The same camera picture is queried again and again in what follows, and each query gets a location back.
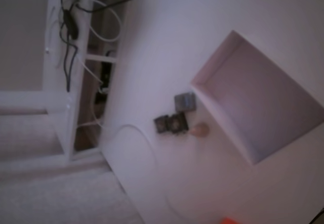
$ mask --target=black cable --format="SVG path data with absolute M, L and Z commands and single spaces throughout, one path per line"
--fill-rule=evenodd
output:
M 121 0 L 121 1 L 118 1 L 118 2 L 115 2 L 115 3 L 112 3 L 112 4 L 108 4 L 108 5 L 104 6 L 104 7 L 100 7 L 100 8 L 93 9 L 93 10 L 87 10 L 85 8 L 80 7 L 78 4 L 76 5 L 76 8 L 78 8 L 78 9 L 80 9 L 80 10 L 86 12 L 86 13 L 96 13 L 96 12 L 103 11 L 103 10 L 105 10 L 107 8 L 111 8 L 111 7 L 117 6 L 119 4 L 129 2 L 129 1 L 131 1 L 131 0 Z
M 66 31 L 66 39 L 67 42 L 69 43 L 69 32 Z M 70 45 L 66 44 L 66 49 L 65 49 L 65 56 L 64 56 L 64 61 L 63 61 L 63 71 L 64 71 L 64 75 L 65 75 L 65 81 L 66 81 L 66 90 L 69 92 L 68 90 L 68 81 L 69 81 L 69 75 L 67 74 L 66 71 L 66 60 L 67 60 L 67 56 L 69 54 L 69 50 L 70 50 Z
M 76 3 L 76 0 L 71 4 L 71 6 L 69 8 L 70 12 L 72 11 L 75 3 Z M 64 9 L 63 0 L 61 0 L 61 9 L 62 10 Z M 66 80 L 66 91 L 70 92 L 71 73 L 72 73 L 72 68 L 73 68 L 73 64 L 74 64 L 74 59 L 75 59 L 76 53 L 78 51 L 78 47 L 75 46 L 74 44 L 70 43 L 70 41 L 69 41 L 69 36 L 70 35 L 69 35 L 68 31 L 66 32 L 66 40 L 63 38 L 62 29 L 63 29 L 64 25 L 65 25 L 65 22 L 63 21 L 63 23 L 61 24 L 61 27 L 60 27 L 59 35 L 60 35 L 60 39 L 62 40 L 62 42 L 66 44 L 65 56 L 64 56 L 64 61 L 63 61 L 63 70 L 64 70 L 64 75 L 65 75 L 65 80 Z M 70 62 L 69 70 L 67 72 L 66 62 L 67 62 L 67 57 L 68 57 L 70 46 L 72 46 L 74 48 L 74 53 L 73 53 L 73 56 L 72 56 L 72 59 L 71 59 L 71 62 Z

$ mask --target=floor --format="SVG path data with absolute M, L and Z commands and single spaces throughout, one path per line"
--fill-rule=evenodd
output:
M 47 115 L 0 115 L 0 220 L 143 224 L 106 162 L 64 164 Z

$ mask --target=white cable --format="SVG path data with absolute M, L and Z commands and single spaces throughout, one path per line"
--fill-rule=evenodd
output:
M 93 104 L 92 106 L 90 107 L 90 110 L 91 110 L 91 113 L 92 113 L 92 116 L 94 118 L 95 121 L 92 121 L 92 122 L 88 122 L 88 123 L 84 123 L 84 124 L 81 124 L 79 125 L 78 127 L 81 127 L 81 126 L 90 126 L 90 125 L 94 125 L 94 124 L 97 124 L 98 126 L 100 126 L 102 129 L 106 129 L 106 127 L 100 122 L 100 119 L 98 119 L 95 115 L 95 112 L 94 112 L 94 107 L 93 107 Z M 148 148 L 150 149 L 150 152 L 152 153 L 152 156 L 154 158 L 154 165 L 155 165 L 155 169 L 157 171 L 157 175 L 158 175 L 158 178 L 160 179 L 159 180 L 159 183 L 160 183 L 160 188 L 161 188 L 161 191 L 162 191 L 162 194 L 163 194 L 163 197 L 166 201 L 166 204 L 167 206 L 169 207 L 170 211 L 176 215 L 177 217 L 179 217 L 180 219 L 182 219 L 183 221 L 185 221 L 186 223 L 190 223 L 190 224 L 194 224 L 194 222 L 192 220 L 190 220 L 189 218 L 183 216 L 182 214 L 180 214 L 173 206 L 172 204 L 170 203 L 169 201 L 169 198 L 166 194 L 166 191 L 162 185 L 162 182 L 163 182 L 163 178 L 161 177 L 161 173 L 160 173 L 160 166 L 159 166 L 159 163 L 158 163 L 158 160 L 157 160 L 157 157 L 156 157 L 156 154 L 154 153 L 154 149 L 152 147 L 152 144 L 151 144 L 151 141 L 149 140 L 148 136 L 144 133 L 144 131 L 142 131 L 139 127 L 137 127 L 136 125 L 134 124 L 131 124 L 131 123 L 125 123 L 125 124 L 122 124 L 121 126 L 119 126 L 117 128 L 117 130 L 115 131 L 115 133 L 112 135 L 112 137 L 110 137 L 109 140 L 112 140 L 114 139 L 117 134 L 124 128 L 133 128 L 135 129 L 136 131 L 138 131 L 145 139 L 146 143 L 147 143 L 147 146 Z
M 64 2 L 63 2 L 63 5 L 65 5 L 67 2 L 70 2 L 70 1 L 73 1 L 73 0 L 65 0 Z M 103 3 L 103 2 L 101 2 L 101 1 L 99 1 L 99 0 L 90 0 L 90 1 L 92 1 L 92 2 L 94 2 L 94 3 L 97 3 L 97 4 L 100 4 L 100 5 L 102 5 L 102 6 L 106 6 L 107 4 L 106 3 Z M 113 10 L 113 9 L 111 9 L 111 8 L 108 8 L 109 10 L 110 10 L 110 12 L 115 16 L 115 18 L 116 18 L 116 20 L 117 20 L 117 22 L 118 22 L 118 25 L 119 25 L 119 33 L 118 33 L 118 35 L 115 37 L 115 38 L 104 38 L 104 37 L 102 37 L 102 36 L 100 36 L 94 29 L 93 29 L 93 27 L 91 26 L 91 24 L 90 24 L 90 22 L 88 21 L 88 19 L 86 19 L 86 22 L 87 22 L 87 25 L 90 27 L 90 30 L 93 32 L 93 34 L 95 35 L 95 36 L 97 36 L 100 40 L 102 40 L 102 41 L 104 41 L 104 42 L 115 42 L 115 41 L 117 41 L 117 40 L 119 40 L 119 38 L 120 38 L 120 34 L 121 34 L 121 30 L 122 30 L 122 21 L 121 21 L 121 19 L 120 19 L 120 17 L 118 16 L 118 14 Z
M 80 59 L 79 55 L 76 56 L 77 57 L 77 61 L 79 61 L 79 63 L 98 81 L 100 82 L 100 84 L 102 85 L 103 84 L 103 81 L 100 80 L 99 77 L 96 76 L 95 73 L 93 73 L 86 65 L 85 63 L 82 62 L 82 60 Z

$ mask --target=white shelf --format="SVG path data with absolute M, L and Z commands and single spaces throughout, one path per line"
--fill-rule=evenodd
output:
M 324 122 L 324 108 L 234 31 L 191 84 L 250 164 Z

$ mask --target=power cord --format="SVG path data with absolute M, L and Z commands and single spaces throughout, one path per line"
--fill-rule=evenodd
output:
M 93 10 L 88 10 L 88 9 L 82 8 L 79 5 L 76 5 L 76 8 L 78 8 L 78 9 L 80 9 L 80 10 L 86 12 L 86 13 L 96 13 L 96 12 L 99 12 L 99 11 L 103 11 L 103 10 L 105 10 L 107 8 L 112 8 L 114 6 L 117 6 L 117 5 L 120 5 L 120 4 L 123 4 L 123 3 L 127 3 L 129 1 L 131 1 L 131 0 L 121 0 L 121 1 L 111 3 L 111 4 L 108 4 L 108 5 L 105 5 L 104 7 L 93 9 Z
M 60 38 L 61 40 L 66 44 L 66 51 L 65 51 L 65 56 L 64 56 L 64 62 L 63 62 L 63 70 L 64 70 L 64 75 L 65 75 L 65 79 L 66 79 L 66 91 L 67 92 L 70 92 L 70 85 L 71 85 L 71 72 L 72 72 L 72 68 L 73 68 L 73 64 L 74 64 L 74 58 L 77 54 L 77 51 L 78 51 L 78 47 L 74 44 L 71 44 L 70 41 L 69 41 L 69 38 L 71 37 L 72 39 L 77 39 L 77 36 L 78 36 L 78 29 L 77 29 L 77 25 L 71 15 L 71 11 L 72 9 L 74 8 L 74 6 L 84 12 L 87 12 L 87 13 L 94 13 L 94 12 L 98 12 L 98 11 L 103 11 L 105 9 L 109 9 L 113 15 L 116 17 L 117 19 L 117 22 L 119 24 L 119 27 L 120 27 L 120 30 L 119 30 L 119 34 L 115 37 L 115 38 L 112 38 L 112 39 L 107 39 L 107 38 L 103 38 L 102 36 L 100 36 L 93 28 L 90 24 L 88 24 L 88 26 L 90 27 L 90 30 L 102 41 L 104 42 L 114 42 L 114 41 L 117 41 L 120 37 L 120 31 L 121 31 L 121 28 L 122 28 L 122 22 L 121 22 L 121 19 L 119 18 L 119 16 L 117 15 L 117 13 L 111 9 L 111 7 L 114 7 L 114 6 L 117 6 L 117 5 L 120 5 L 120 4 L 123 4 L 123 3 L 126 3 L 128 1 L 131 1 L 131 0 L 121 0 L 121 1 L 118 1 L 118 2 L 115 2 L 115 3 L 112 3 L 112 4 L 105 4 L 101 1 L 98 1 L 98 0 L 91 0 L 95 3 L 98 3 L 100 5 L 102 5 L 103 7 L 101 8 L 98 8 L 98 9 L 95 9 L 95 10 L 87 10 L 87 9 L 84 9 L 82 7 L 79 6 L 79 4 L 77 3 L 79 0 L 74 0 L 69 8 L 69 10 L 66 10 L 64 9 L 64 4 L 67 2 L 67 1 L 70 1 L 70 0 L 66 0 L 63 2 L 63 0 L 60 0 L 61 1 L 61 9 L 60 9 L 60 12 L 62 11 L 63 12 L 63 23 L 60 27 Z M 63 38 L 62 36 L 62 29 L 63 27 L 66 26 L 67 28 L 67 34 L 66 34 L 66 40 Z M 67 64 L 67 57 L 68 57 L 68 53 L 69 53 L 69 47 L 72 46 L 74 48 L 74 53 L 73 53 L 73 56 L 72 56 L 72 59 L 71 59 L 71 62 L 70 62 L 70 66 L 69 66 L 69 70 L 67 72 L 67 69 L 66 69 L 66 64 Z
M 71 44 L 69 41 L 70 38 L 70 33 L 72 32 L 74 35 L 72 36 L 73 39 L 77 38 L 77 34 L 78 32 L 75 31 L 75 28 L 77 29 L 77 26 L 71 16 L 71 11 L 75 5 L 75 2 L 73 2 L 69 8 L 69 10 L 65 10 L 64 9 L 64 4 L 63 4 L 63 0 L 61 1 L 61 9 L 60 11 L 63 11 L 63 23 L 60 26 L 60 31 L 59 31 L 59 35 L 60 35 L 60 39 L 66 44 L 66 50 L 65 50 L 65 56 L 64 56 L 64 61 L 63 61 L 63 70 L 64 70 L 64 75 L 65 75 L 65 80 L 66 80 L 66 91 L 70 92 L 70 86 L 71 86 L 71 74 L 72 74 L 72 68 L 73 68 L 73 64 L 74 64 L 74 58 L 76 56 L 76 53 L 78 51 L 78 47 L 74 44 Z M 63 38 L 62 36 L 62 29 L 64 27 L 64 25 L 67 27 L 67 31 L 66 31 L 66 40 Z M 67 63 L 67 57 L 68 57 L 68 53 L 69 53 L 69 48 L 70 46 L 72 46 L 74 48 L 74 53 L 70 62 L 70 66 L 69 69 L 67 71 L 66 68 L 66 63 Z

